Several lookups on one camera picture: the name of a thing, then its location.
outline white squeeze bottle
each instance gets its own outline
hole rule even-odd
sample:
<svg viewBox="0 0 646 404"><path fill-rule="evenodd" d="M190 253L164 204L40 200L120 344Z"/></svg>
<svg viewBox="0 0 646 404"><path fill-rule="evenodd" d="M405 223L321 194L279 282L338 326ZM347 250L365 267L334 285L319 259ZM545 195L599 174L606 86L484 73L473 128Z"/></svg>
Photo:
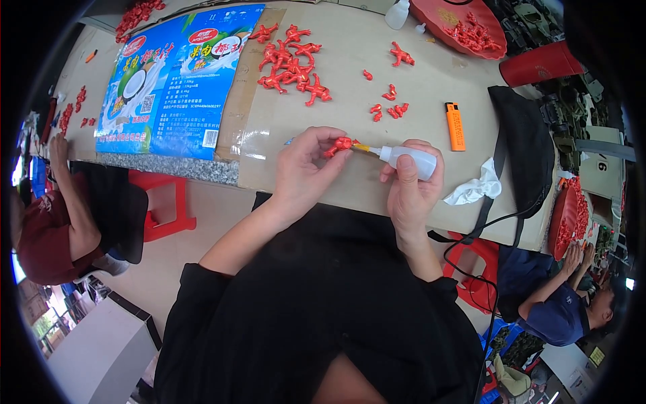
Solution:
<svg viewBox="0 0 646 404"><path fill-rule="evenodd" d="M386 24L394 30L398 30L404 26L406 17L408 17L408 7L410 3L408 0L399 0L388 9L386 12Z"/></svg>
<svg viewBox="0 0 646 404"><path fill-rule="evenodd" d="M369 151L375 153L379 156L379 160L383 160L390 164L392 168L397 168L397 159L402 154L408 154L415 160L415 165L417 166L417 178L422 181L428 181L435 171L435 166L437 165L437 158L425 151L411 149L410 147L404 146L395 146L388 147L383 146L381 149L376 147L370 147L367 145L356 144L354 145L357 149Z"/></svg>

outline black pouch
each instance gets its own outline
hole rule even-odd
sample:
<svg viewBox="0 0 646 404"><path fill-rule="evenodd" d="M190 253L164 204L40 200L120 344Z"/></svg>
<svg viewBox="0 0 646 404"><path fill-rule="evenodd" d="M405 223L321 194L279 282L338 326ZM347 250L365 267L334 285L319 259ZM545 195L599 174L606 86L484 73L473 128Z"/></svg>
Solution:
<svg viewBox="0 0 646 404"><path fill-rule="evenodd" d="M514 187L516 211L519 213L514 247L518 245L523 232L523 222L541 209L545 197L552 187L554 170L554 146L552 137L543 122L538 106L514 92L510 87L489 87L489 96L494 105L500 130L494 151L495 173L500 178L509 159ZM494 200L484 197L480 215L465 244L471 244L482 233L487 223L489 210ZM455 242L434 231L428 236L439 242Z"/></svg>

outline person in maroon shirt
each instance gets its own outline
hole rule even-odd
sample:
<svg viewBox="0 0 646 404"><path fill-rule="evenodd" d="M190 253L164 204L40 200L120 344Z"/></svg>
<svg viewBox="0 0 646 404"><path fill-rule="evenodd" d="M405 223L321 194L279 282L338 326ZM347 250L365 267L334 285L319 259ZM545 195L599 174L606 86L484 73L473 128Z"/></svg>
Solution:
<svg viewBox="0 0 646 404"><path fill-rule="evenodd" d="M72 175L67 150L67 140L60 135L50 142L58 190L26 208L12 193L12 244L25 275L38 284L73 281L106 253L99 248L101 232L90 212L86 178L83 173Z"/></svg>

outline hand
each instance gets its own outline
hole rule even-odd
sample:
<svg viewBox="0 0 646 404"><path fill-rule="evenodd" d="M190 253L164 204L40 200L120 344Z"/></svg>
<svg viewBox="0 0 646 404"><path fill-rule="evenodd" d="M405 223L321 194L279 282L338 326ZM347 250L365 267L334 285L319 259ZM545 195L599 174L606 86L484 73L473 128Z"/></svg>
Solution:
<svg viewBox="0 0 646 404"><path fill-rule="evenodd" d="M338 151L322 168L312 161L320 159L334 139L345 135L333 127L309 127L278 154L276 188L270 201L287 220L286 228L318 202L343 170L351 150Z"/></svg>
<svg viewBox="0 0 646 404"><path fill-rule="evenodd" d="M592 265L592 261L594 261L594 246L591 242L589 242L588 245L585 246L585 252L583 253L583 262L581 263L581 265L589 268Z"/></svg>
<svg viewBox="0 0 646 404"><path fill-rule="evenodd" d="M397 170L389 164L385 164L381 169L381 182L386 182L392 174L397 173L388 195L388 214L395 226L398 242L407 242L419 240L422 235L426 236L426 219L444 187L444 158L440 150L424 140L409 139L402 143L402 146L422 150L437 157L437 166L428 181L417 179L415 160L407 154L397 159Z"/></svg>
<svg viewBox="0 0 646 404"><path fill-rule="evenodd" d="M583 256L583 250L577 242L573 242L567 248L565 252L565 262L561 268L561 272L566 274L568 277L574 273L574 270L581 263L581 258Z"/></svg>
<svg viewBox="0 0 646 404"><path fill-rule="evenodd" d="M60 133L49 142L49 164L54 174L60 169L67 170L67 139Z"/></svg>

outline maroon shirt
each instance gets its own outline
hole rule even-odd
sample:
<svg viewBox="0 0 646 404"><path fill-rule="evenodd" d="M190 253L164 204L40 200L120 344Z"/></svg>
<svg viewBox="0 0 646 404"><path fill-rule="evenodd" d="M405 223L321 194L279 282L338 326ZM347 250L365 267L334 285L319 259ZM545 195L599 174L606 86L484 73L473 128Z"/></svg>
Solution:
<svg viewBox="0 0 646 404"><path fill-rule="evenodd" d="M89 204L83 173L73 177L85 202ZM17 257L27 279L42 285L71 282L104 253L97 247L72 262L70 256L70 216L60 191L49 191L25 209L23 232Z"/></svg>

